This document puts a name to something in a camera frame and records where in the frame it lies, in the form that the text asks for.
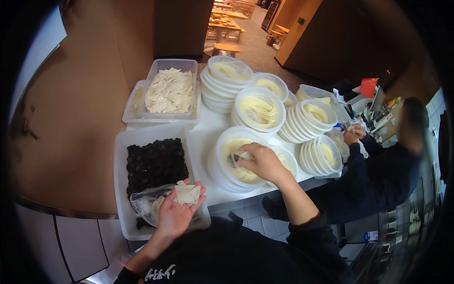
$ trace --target rectangular plastic container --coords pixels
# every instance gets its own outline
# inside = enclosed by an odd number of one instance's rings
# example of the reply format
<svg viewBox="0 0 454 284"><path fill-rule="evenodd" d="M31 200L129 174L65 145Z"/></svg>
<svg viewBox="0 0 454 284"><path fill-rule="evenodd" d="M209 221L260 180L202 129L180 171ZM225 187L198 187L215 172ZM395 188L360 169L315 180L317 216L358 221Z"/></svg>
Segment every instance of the rectangular plastic container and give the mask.
<svg viewBox="0 0 454 284"><path fill-rule="evenodd" d="M201 99L202 99L202 92L201 92L201 83L196 81L196 88L195 88L195 97L194 97L194 106L192 107L192 112L187 119L168 119L168 118L143 118L139 113L138 110L135 109L134 100L135 96L137 95L136 92L142 86L147 86L147 80L140 80L137 82L136 86L134 87L131 95L129 96L128 101L126 102L126 106L123 112L123 122L128 124L129 128L138 129L138 128L145 128L150 126L161 125L163 123L174 123L174 122L183 122L186 123L189 127L189 130L192 130L200 120L200 113L202 111Z"/></svg>
<svg viewBox="0 0 454 284"><path fill-rule="evenodd" d="M337 100L333 93L313 86L301 84L299 90L296 92L296 98L298 100L301 100L299 97L302 97L302 99L306 100L309 99L309 97L311 96L315 98L331 97L335 105L334 107L331 108L336 113L338 122L345 123L350 120L350 116L348 115L347 111L343 106L339 104L339 101Z"/></svg>
<svg viewBox="0 0 454 284"><path fill-rule="evenodd" d="M147 90L142 94L142 99L140 102L139 112L142 114L143 118L161 118L161 119L180 119L186 120L191 116L192 107L194 105L195 97L195 88L196 88L196 79L197 79L197 61L192 59L156 59L151 65L150 72L147 76L147 81L153 81L154 77L160 70L166 70L170 68L181 69L181 72L192 72L192 101L189 111L187 113L151 113L148 112L145 107L145 97L147 95Z"/></svg>
<svg viewBox="0 0 454 284"><path fill-rule="evenodd" d="M192 145L188 139L188 128L184 123L164 124L137 130L125 131L115 137L113 156L113 186L117 202L118 218L120 219L123 236L131 241L148 240L153 235L155 228L142 227L137 230L134 209L131 207L126 189L128 187L128 171L126 170L128 149L130 145L145 146L156 140L180 138L184 150L184 160L188 167L191 182L199 180L197 169L192 167ZM208 207L202 204L197 210L200 218L189 225L188 231L206 229L211 224Z"/></svg>

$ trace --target forearm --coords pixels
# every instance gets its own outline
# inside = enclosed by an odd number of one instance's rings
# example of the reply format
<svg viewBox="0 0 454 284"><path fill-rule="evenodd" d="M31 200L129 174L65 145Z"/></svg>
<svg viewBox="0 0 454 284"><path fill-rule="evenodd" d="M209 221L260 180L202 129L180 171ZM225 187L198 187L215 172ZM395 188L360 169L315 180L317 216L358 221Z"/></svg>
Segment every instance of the forearm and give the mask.
<svg viewBox="0 0 454 284"><path fill-rule="evenodd" d="M173 242L173 239L161 234L159 229L153 234L147 244L138 251L126 263L125 267L136 274L144 273L145 269L155 260L158 256L165 251Z"/></svg>
<svg viewBox="0 0 454 284"><path fill-rule="evenodd" d="M320 212L314 202L301 189L299 184L293 178L283 179L276 184L282 193L285 206L287 208L290 224L301 225L316 218Z"/></svg>

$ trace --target person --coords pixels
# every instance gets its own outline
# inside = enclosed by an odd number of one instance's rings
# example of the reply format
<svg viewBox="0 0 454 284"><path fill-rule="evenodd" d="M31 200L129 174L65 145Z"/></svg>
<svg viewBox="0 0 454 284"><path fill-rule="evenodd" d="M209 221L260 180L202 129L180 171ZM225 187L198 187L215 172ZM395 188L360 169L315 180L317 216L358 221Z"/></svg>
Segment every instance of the person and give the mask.
<svg viewBox="0 0 454 284"><path fill-rule="evenodd" d="M149 283L353 283L351 270L326 215L301 190L276 154L257 143L240 150L254 162L238 161L281 191L290 218L288 244L269 239L241 224L212 217L207 229L183 234L205 200L179 205L173 190L159 209L158 228L125 265L115 284Z"/></svg>
<svg viewBox="0 0 454 284"><path fill-rule="evenodd" d="M405 99L397 120L398 143L382 148L358 124L345 131L350 148L348 171L340 179L307 191L323 210L329 224L344 224L369 215L394 209L405 202L416 188L419 161L423 153L424 132L429 126L427 110L417 98ZM364 159L358 139L369 158ZM282 198L264 198L263 207L274 219L288 220Z"/></svg>

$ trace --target red flag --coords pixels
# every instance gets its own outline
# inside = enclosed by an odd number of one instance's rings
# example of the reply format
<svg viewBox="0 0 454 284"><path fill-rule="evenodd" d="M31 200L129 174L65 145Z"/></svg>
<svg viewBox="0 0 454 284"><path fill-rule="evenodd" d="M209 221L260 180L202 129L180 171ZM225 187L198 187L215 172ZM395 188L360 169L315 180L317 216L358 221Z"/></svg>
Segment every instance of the red flag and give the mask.
<svg viewBox="0 0 454 284"><path fill-rule="evenodd" d="M364 78L361 81L360 93L366 97L373 98L377 81L378 78Z"/></svg>

